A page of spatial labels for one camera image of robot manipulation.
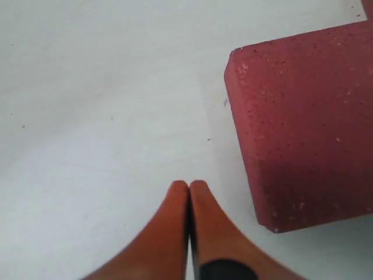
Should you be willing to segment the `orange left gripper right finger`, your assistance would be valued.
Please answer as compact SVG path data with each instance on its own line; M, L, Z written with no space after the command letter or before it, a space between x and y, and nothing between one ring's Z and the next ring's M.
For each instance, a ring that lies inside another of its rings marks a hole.
M247 239L220 208L205 181L191 183L190 198L195 279L303 279Z

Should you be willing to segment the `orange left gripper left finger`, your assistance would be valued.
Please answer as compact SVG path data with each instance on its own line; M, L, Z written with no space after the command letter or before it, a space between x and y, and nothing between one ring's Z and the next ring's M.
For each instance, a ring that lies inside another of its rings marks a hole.
M85 279L185 279L189 187L172 182L143 230L114 258Z

